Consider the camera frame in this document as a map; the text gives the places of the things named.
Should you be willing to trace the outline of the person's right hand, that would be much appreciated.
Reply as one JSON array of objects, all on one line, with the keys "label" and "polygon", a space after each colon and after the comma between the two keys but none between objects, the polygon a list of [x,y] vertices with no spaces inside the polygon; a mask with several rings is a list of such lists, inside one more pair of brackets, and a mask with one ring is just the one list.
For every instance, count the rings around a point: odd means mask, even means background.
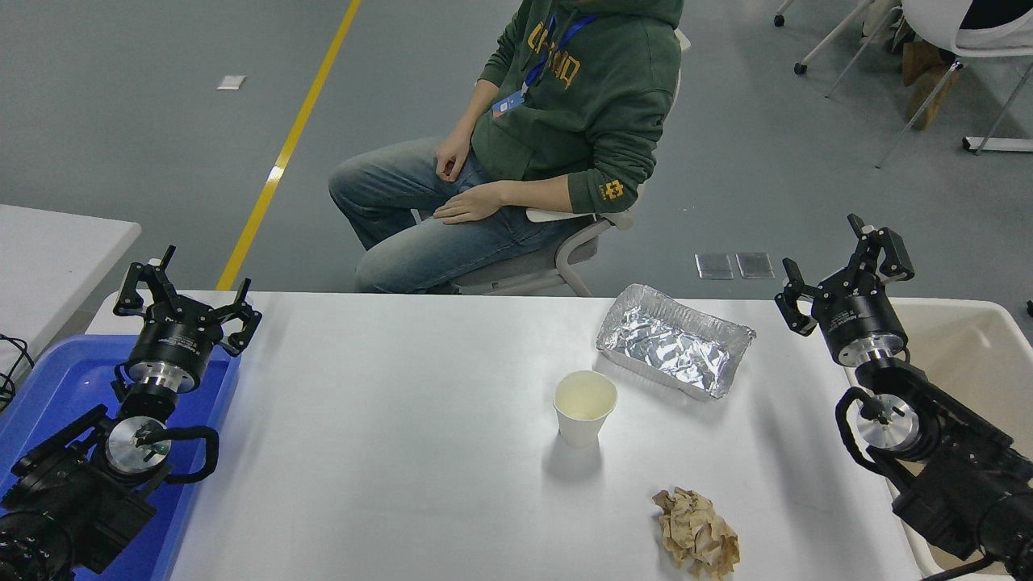
[{"label": "person's right hand", "polygon": [[453,183],[460,176],[470,151],[470,135],[453,130],[436,148],[434,159],[436,176],[446,183]]}]

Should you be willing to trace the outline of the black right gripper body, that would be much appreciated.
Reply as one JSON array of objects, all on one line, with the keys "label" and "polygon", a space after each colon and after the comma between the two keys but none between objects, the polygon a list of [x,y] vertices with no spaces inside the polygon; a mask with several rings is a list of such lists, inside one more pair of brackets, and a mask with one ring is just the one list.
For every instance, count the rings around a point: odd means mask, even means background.
[{"label": "black right gripper body", "polygon": [[819,286],[812,302],[812,317],[835,362],[888,359],[906,349],[908,336],[894,311],[886,284],[866,282]]}]

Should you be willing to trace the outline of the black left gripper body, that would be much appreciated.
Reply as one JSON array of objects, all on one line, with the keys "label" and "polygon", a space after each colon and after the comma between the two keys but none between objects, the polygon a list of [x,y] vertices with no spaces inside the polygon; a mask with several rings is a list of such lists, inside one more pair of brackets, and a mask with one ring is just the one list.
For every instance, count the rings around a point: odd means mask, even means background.
[{"label": "black left gripper body", "polygon": [[132,378],[143,378],[148,365],[179,368],[189,378],[201,378],[215,343],[191,324],[156,320],[144,324],[139,339],[127,360]]}]

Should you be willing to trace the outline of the person's left hand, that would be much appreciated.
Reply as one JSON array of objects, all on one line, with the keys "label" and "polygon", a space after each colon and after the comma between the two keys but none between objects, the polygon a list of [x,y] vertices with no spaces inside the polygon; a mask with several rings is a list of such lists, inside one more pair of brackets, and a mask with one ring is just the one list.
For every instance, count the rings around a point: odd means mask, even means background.
[{"label": "person's left hand", "polygon": [[493,216],[504,206],[503,182],[491,182],[469,188],[453,198],[447,198],[433,213],[444,224],[464,224]]}]

